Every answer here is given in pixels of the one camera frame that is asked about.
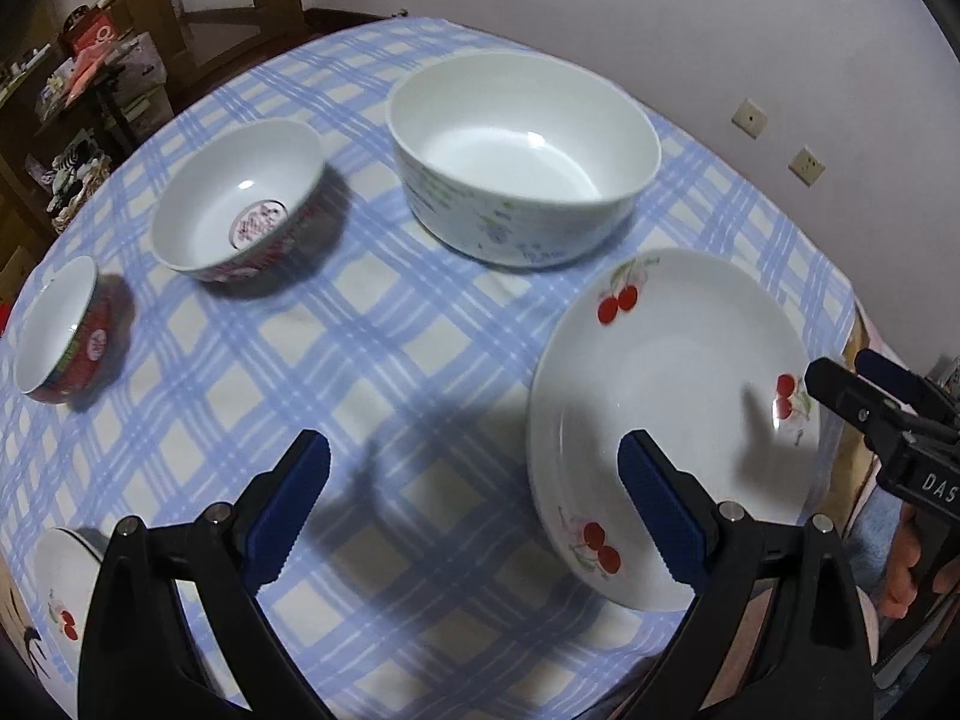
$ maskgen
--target checkered tablecloth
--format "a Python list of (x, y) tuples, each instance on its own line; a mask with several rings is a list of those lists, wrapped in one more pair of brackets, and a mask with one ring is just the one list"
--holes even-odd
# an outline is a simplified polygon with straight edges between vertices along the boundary
[[(595, 595), (536, 518), (524, 418), (551, 330), (579, 290), (642, 247), (737, 261), (784, 305), (811, 357), (841, 352), (853, 293), (766, 197), (655, 114), (664, 165), (632, 230), (601, 255), (506, 274), (439, 245), (392, 169), (387, 93), (425, 60), (504, 44), (408, 19), (299, 47), (176, 117), (80, 212), (0, 341), (0, 548), (35, 621), (46, 619), (31, 570), (44, 528), (110, 533), (129, 512), (192, 519), (309, 427), (329, 437), (333, 471), (259, 600), (339, 717), (573, 717), (664, 647), (678, 615)], [(158, 194), (193, 151), (262, 117), (323, 134), (331, 170), (317, 226), (253, 282), (173, 274), (147, 243)], [(114, 333), (122, 364), (94, 398), (38, 405), (11, 381), (24, 306), (81, 253), (122, 276), (133, 300), (128, 330)], [(235, 695), (196, 596), (185, 597), (200, 649)]]

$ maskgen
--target cherry-patterned plate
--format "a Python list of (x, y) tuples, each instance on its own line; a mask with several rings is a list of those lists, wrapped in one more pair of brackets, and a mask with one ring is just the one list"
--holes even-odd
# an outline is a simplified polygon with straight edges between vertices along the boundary
[(818, 410), (803, 343), (736, 265), (699, 252), (638, 255), (563, 315), (536, 369), (527, 457), (534, 500), (574, 573), (618, 604), (685, 608), (616, 471), (645, 429), (717, 502), (794, 523), (813, 479)]
[(80, 673), (83, 627), (101, 562), (89, 541), (66, 528), (44, 531), (34, 547), (34, 578), (47, 630), (74, 676)]

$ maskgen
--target hand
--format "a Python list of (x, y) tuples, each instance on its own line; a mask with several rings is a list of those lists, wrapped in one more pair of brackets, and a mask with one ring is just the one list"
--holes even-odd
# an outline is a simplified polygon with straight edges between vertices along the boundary
[[(890, 555), (887, 557), (887, 584), (883, 589), (878, 610), (884, 617), (902, 619), (906, 616), (910, 604), (917, 597), (917, 585), (913, 581), (910, 569), (920, 561), (920, 537), (913, 524), (917, 509), (908, 503), (901, 507), (901, 520), (894, 533), (894, 541), (890, 545)], [(954, 557), (947, 565), (940, 569), (933, 580), (933, 590), (938, 593), (949, 592), (960, 581), (960, 557)], [(952, 610), (941, 631), (953, 619), (956, 608)]]

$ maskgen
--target metal bolt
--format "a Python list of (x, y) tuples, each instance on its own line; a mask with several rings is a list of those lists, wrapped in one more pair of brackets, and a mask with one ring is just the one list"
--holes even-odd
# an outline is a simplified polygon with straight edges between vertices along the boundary
[(211, 503), (203, 510), (203, 519), (216, 525), (227, 519), (232, 511), (229, 503)]
[(827, 514), (814, 514), (810, 520), (813, 527), (821, 533), (829, 533), (833, 530), (833, 520), (827, 517)]
[(131, 514), (129, 517), (124, 517), (117, 523), (116, 531), (120, 533), (121, 536), (129, 536), (133, 531), (136, 531), (139, 526), (140, 520)]
[(730, 522), (738, 522), (743, 519), (744, 514), (747, 514), (747, 512), (744, 512), (743, 507), (736, 501), (724, 501), (720, 504), (720, 517), (728, 519)]

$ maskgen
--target cherry print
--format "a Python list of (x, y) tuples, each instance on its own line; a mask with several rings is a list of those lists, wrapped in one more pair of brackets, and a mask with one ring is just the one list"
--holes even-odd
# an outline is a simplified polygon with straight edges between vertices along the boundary
[(793, 406), (785, 397), (776, 399), (776, 418), (787, 419), (793, 413)]
[(637, 298), (639, 297), (640, 291), (637, 290), (637, 287), (628, 284), (620, 290), (620, 294), (616, 297), (616, 302), (622, 311), (630, 311), (630, 309), (637, 304)]
[(781, 397), (790, 397), (797, 389), (797, 380), (790, 373), (781, 373), (776, 377), (776, 394)]
[(616, 312), (619, 310), (619, 303), (611, 295), (609, 298), (600, 301), (600, 307), (597, 309), (597, 319), (600, 319), (600, 324), (610, 324), (613, 319), (616, 319)]
[(594, 552), (600, 549), (603, 546), (603, 542), (606, 541), (607, 534), (604, 532), (604, 529), (601, 527), (599, 522), (587, 522), (584, 525), (584, 543), (589, 546)]
[(597, 550), (597, 562), (608, 574), (616, 574), (620, 570), (620, 552), (609, 544), (604, 544)]

